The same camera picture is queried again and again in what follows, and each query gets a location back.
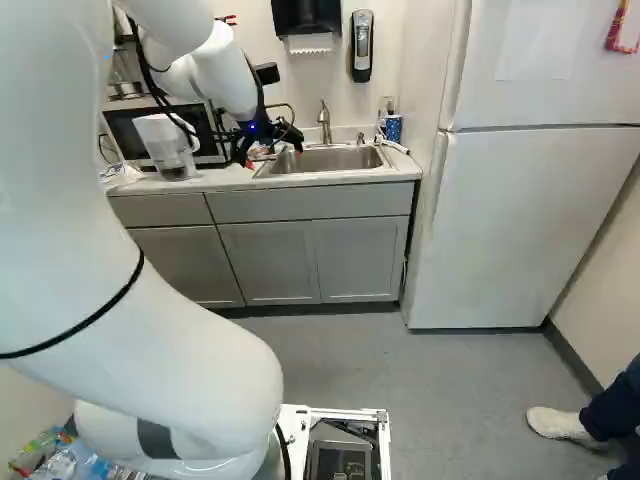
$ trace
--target kitchen counter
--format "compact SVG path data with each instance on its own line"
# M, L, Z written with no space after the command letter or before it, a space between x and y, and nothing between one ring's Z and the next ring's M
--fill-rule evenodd
M167 182L157 173L147 174L145 178L135 183L107 188L107 194L118 197L167 193L213 193L319 185L402 182L422 177L422 170L410 156L403 155L391 147L383 146L381 148L389 162L395 167L394 170L380 167L371 170L290 174L254 179L254 171L233 164L224 169L201 170L199 177L180 182Z

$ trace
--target white refrigerator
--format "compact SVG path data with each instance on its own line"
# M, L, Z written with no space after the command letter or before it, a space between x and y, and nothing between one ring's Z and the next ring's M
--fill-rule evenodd
M409 328L549 313L640 153L640 53L604 48L619 3L408 0Z

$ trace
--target blue cup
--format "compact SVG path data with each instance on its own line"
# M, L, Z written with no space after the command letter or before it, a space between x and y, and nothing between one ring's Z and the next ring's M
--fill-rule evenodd
M385 117L385 124L387 127L387 140L400 143L402 138L402 116L389 115Z

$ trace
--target microwave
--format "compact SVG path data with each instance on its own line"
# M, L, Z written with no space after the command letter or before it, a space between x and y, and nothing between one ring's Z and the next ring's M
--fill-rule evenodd
M196 166L207 167L227 163L220 143L214 137L214 117L209 102L184 102L169 99L173 111L193 125L200 140L200 150L193 154ZM153 167L153 161L142 143L133 119L162 113L153 98L115 100L102 105L102 124L120 160L132 162L138 167ZM227 155L231 144L224 143Z

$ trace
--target person's foot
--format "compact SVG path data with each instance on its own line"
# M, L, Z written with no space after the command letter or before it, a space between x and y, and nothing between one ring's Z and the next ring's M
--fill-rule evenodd
M533 407L527 411L527 422L538 435L554 440L570 440L589 450L604 450L607 444L597 441L584 428L576 412Z

